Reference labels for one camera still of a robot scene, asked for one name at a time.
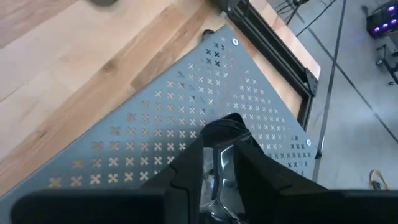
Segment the concrete floor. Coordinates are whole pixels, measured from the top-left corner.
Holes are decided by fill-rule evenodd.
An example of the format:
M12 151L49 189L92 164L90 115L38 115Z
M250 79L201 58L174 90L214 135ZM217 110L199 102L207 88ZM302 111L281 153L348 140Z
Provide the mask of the concrete floor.
M336 0L303 31L329 2L310 0L289 24L322 68L308 125L319 146L324 136L315 180L329 189L368 189L369 172L379 169L398 189L398 86L389 86L391 76L375 66L377 44L361 10L363 4L374 9L386 1Z

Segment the black metal frame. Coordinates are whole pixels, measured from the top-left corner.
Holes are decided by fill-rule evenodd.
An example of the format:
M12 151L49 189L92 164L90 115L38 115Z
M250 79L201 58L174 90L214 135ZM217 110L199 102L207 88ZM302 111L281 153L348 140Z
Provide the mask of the black metal frame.
M242 33L302 97L297 121L307 129L318 80L284 44L249 1L215 0Z

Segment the metal bolt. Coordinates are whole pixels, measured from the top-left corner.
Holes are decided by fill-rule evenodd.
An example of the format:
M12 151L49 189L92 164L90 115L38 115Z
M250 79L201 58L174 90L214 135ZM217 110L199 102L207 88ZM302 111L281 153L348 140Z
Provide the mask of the metal bolt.
M238 45L238 44L239 44L239 41L238 41L236 38L233 38L233 39L232 39L232 44Z

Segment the perforated metal plate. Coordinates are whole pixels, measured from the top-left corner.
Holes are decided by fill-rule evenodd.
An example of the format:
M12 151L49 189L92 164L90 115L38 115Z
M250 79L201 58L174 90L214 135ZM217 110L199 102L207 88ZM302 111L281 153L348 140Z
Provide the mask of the perforated metal plate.
M8 192L0 217L8 217L11 205L34 190L138 187L206 123L232 112L243 117L269 157L311 178L316 149L224 27Z

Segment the wooden platform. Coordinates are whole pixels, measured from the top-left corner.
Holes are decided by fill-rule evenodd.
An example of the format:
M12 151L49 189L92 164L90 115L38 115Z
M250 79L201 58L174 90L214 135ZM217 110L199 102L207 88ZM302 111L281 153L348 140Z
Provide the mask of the wooden platform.
M320 67L264 0L252 5L319 76ZM0 2L0 195L228 23L285 104L301 98L204 0Z

